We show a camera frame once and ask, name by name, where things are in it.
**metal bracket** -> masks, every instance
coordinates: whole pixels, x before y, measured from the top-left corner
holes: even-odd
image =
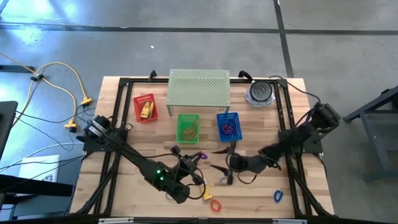
[[[274,224],[307,224],[306,220],[273,219]]]
[[[124,86],[125,84],[127,84],[130,81],[129,78],[120,78],[119,79],[119,87]]]
[[[288,88],[287,80],[286,80],[286,79],[284,79],[284,78],[279,78],[279,79],[276,80],[276,82],[277,82],[280,86],[282,86],[283,88]]]
[[[208,218],[205,218],[205,217],[200,218],[200,217],[198,217],[198,224],[209,224],[209,223],[210,223],[210,221],[209,221]]]
[[[100,218],[98,224],[113,224],[113,223],[133,223],[134,217],[124,218]]]

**red ring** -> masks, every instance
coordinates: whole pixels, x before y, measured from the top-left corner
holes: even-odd
[[[219,211],[221,211],[221,208],[222,208],[223,206],[221,205],[221,203],[217,200],[217,199],[213,199],[213,200],[211,200],[211,203],[210,203],[210,208],[213,210],[213,211],[215,211],[215,212],[219,212]]]

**butcher block tabletop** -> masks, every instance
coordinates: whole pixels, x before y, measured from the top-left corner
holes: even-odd
[[[120,77],[104,77],[98,97],[95,114],[110,117],[113,113],[114,102],[118,90]],[[289,78],[291,84],[305,90],[304,80]],[[231,84],[231,107],[229,112],[238,112],[243,139],[237,142],[236,152],[241,155],[253,156],[257,151],[275,142],[278,142],[279,118],[275,102],[266,108],[252,108],[244,98],[245,91],[250,84]],[[158,120],[150,123],[138,123],[134,112],[133,98],[136,96],[153,93],[158,112]],[[126,91],[122,96],[121,117]],[[284,93],[280,91],[282,107],[285,114],[285,123],[289,128],[285,107]],[[307,95],[289,88],[291,104],[295,121],[298,121],[310,109]],[[149,185],[141,176],[138,168],[123,158],[120,161],[118,179],[114,191],[112,217],[218,217],[218,218],[293,218],[292,196],[287,177],[284,157],[279,164],[282,170],[266,168],[257,175],[256,180],[246,185],[241,183],[234,174],[233,185],[223,185],[220,179],[224,176],[220,171],[210,165],[226,167],[225,154],[212,154],[229,146],[228,142],[220,142],[216,115],[222,113],[222,108],[195,108],[176,107],[174,115],[169,116],[166,107],[167,83],[134,83],[132,98],[129,105],[127,123],[133,125],[129,132],[127,143],[145,156],[169,153],[170,148],[178,145],[181,154],[191,155],[204,152],[208,159],[201,160],[198,168],[202,170],[213,198],[220,201],[222,209],[214,212],[210,208],[210,200],[204,201],[187,199],[184,203],[177,204],[166,197],[165,192],[159,192]],[[178,114],[191,113],[200,115],[200,139],[197,144],[184,144],[176,142]],[[104,153],[94,152],[82,163],[71,212],[77,211],[89,199],[100,179]],[[172,167],[177,163],[173,156],[156,158]],[[325,170],[319,158],[312,154],[302,157],[308,188],[314,196],[330,213],[333,206],[329,194]],[[249,182],[254,174],[243,172],[240,175],[243,181]],[[182,180],[184,184],[192,183],[192,178]],[[105,188],[101,212],[106,205],[108,187]],[[274,192],[281,190],[284,193],[279,203],[274,202]],[[304,211],[303,197],[297,185],[300,208]],[[191,186],[191,196],[201,194],[199,186]]]

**cable connector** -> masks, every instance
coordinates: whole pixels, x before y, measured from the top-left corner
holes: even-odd
[[[75,127],[69,129],[69,132],[71,132],[71,133],[76,133],[76,131],[77,131],[77,128],[75,128]]]
[[[93,101],[93,99],[91,99],[89,97],[84,97],[83,101],[81,102],[81,104],[82,105],[89,105],[92,101]]]
[[[37,81],[41,80],[42,78],[44,78],[44,75],[43,75],[43,74],[40,74],[40,75],[38,75],[37,77],[32,76],[32,77],[30,77],[29,79],[32,80],[32,81],[37,82]]]
[[[70,120],[69,123],[65,125],[65,128],[77,128],[77,124]]]

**small plastic bin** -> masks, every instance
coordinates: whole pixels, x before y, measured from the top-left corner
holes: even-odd
[[[238,113],[222,113],[217,115],[218,135],[221,142],[231,142],[242,140],[241,124],[239,122]],[[223,128],[230,131],[226,134]]]
[[[179,114],[176,141],[180,143],[198,143],[200,119],[197,114]]]
[[[136,111],[136,119],[137,122],[140,123],[148,123],[149,121],[156,121],[157,120],[157,108],[156,108],[156,103],[155,103],[155,97],[154,95],[148,94],[148,95],[143,95],[143,96],[138,96],[138,97],[134,97],[134,110]],[[154,102],[154,109],[152,110],[152,115],[150,116],[150,118],[141,118],[141,111],[142,108],[144,107],[144,103],[145,102]]]

